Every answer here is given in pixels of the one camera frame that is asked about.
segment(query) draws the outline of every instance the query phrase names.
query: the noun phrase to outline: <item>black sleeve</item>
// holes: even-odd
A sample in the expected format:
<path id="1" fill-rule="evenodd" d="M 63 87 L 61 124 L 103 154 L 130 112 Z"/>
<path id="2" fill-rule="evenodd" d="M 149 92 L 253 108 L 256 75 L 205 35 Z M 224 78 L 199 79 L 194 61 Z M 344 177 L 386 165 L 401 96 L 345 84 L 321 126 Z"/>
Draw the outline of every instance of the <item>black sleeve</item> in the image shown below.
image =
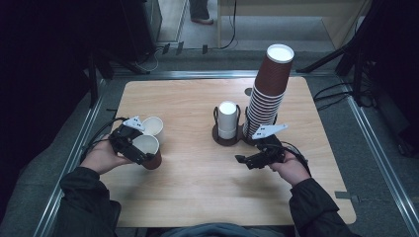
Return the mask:
<path id="1" fill-rule="evenodd" d="M 299 236 L 358 236 L 340 217 L 332 197 L 313 179 L 300 182 L 291 192 L 290 209 Z"/>
<path id="2" fill-rule="evenodd" d="M 77 167 L 60 181 L 64 192 L 52 236 L 114 236 L 109 191 L 93 170 Z"/>

